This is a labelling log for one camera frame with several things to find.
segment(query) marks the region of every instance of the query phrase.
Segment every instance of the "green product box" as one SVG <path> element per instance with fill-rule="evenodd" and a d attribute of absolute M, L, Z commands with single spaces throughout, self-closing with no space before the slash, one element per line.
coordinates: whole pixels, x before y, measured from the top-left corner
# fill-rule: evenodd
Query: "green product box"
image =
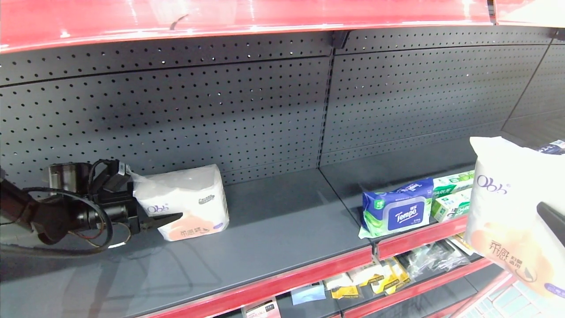
<path fill-rule="evenodd" d="M 433 199 L 473 187 L 475 171 L 452 174 L 433 180 Z"/>
<path fill-rule="evenodd" d="M 443 222 L 467 214 L 472 190 L 466 189 L 437 198 L 432 203 L 432 217 L 438 222 Z"/>

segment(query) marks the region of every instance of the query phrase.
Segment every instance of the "shelf bracket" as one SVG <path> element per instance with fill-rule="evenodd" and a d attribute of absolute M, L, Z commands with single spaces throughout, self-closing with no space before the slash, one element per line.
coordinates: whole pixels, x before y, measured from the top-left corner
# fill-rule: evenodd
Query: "shelf bracket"
<path fill-rule="evenodd" d="M 333 31 L 332 46 L 335 49 L 343 49 L 347 43 L 347 38 L 349 37 L 350 32 L 351 30 Z"/>

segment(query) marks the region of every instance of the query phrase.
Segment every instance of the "robotic arm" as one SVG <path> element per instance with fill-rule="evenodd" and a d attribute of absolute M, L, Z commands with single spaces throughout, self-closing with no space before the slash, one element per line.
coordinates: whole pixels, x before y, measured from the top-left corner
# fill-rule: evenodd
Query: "robotic arm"
<path fill-rule="evenodd" d="M 104 170 L 94 179 L 97 165 Z M 80 257 L 100 253 L 110 246 L 113 224 L 125 225 L 130 234 L 160 227 L 178 220 L 182 213 L 161 217 L 142 217 L 142 208 L 133 197 L 133 183 L 129 182 L 129 166 L 118 160 L 98 160 L 94 164 L 69 163 L 49 167 L 49 188 L 19 189 L 0 178 L 0 251 L 43 257 Z M 50 196 L 35 200 L 29 192 L 48 192 Z M 101 245 L 90 241 L 106 229 Z M 81 234 L 98 230 L 94 237 Z M 58 243 L 67 234 L 86 239 L 95 248 L 90 250 L 61 250 L 22 247 L 17 242 L 36 235 L 47 245 Z"/>

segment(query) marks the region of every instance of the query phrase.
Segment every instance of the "pegboard back panel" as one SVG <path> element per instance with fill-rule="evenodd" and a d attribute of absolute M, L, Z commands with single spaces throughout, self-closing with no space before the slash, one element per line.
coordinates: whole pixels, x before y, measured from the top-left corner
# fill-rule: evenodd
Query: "pegboard back panel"
<path fill-rule="evenodd" d="M 565 110 L 564 88 L 565 45 L 551 45 L 512 117 Z"/>
<path fill-rule="evenodd" d="M 505 120 L 545 46 L 336 56 L 323 153 Z"/>
<path fill-rule="evenodd" d="M 4 87 L 2 167 L 20 187 L 38 185 L 49 164 L 99 158 L 140 174 L 218 164 L 224 176 L 238 171 L 227 182 L 315 167 L 329 63 L 285 59 Z"/>
<path fill-rule="evenodd" d="M 349 33 L 336 54 L 485 45 L 549 44 L 556 29 L 536 27 L 413 27 L 361 29 Z"/>
<path fill-rule="evenodd" d="M 372 144 L 368 146 L 350 148 L 341 151 L 323 153 L 320 166 L 327 166 L 338 162 L 349 161 L 358 158 L 376 156 L 380 153 L 399 151 L 422 145 L 441 143 L 448 140 L 459 139 L 470 136 L 494 137 L 500 133 L 504 121 L 480 124 L 457 128 L 448 131 L 435 132 L 433 134 L 419 135 L 415 137 L 387 141 L 384 143 Z"/>
<path fill-rule="evenodd" d="M 330 32 L 130 41 L 1 54 L 0 85 L 100 73 L 330 55 Z"/>

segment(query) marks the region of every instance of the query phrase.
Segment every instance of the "tissue held in hand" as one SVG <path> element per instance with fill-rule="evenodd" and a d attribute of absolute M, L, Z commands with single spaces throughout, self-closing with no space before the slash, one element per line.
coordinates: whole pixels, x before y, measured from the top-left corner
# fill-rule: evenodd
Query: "tissue held in hand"
<path fill-rule="evenodd" d="M 565 156 L 501 137 L 471 137 L 478 155 L 465 240 L 538 294 L 565 298 L 565 247 L 537 213 L 565 213 Z"/>
<path fill-rule="evenodd" d="M 179 220 L 159 228 L 165 240 L 199 237 L 228 226 L 228 207 L 218 166 L 132 177 L 133 196 L 148 216 L 183 213 Z"/>

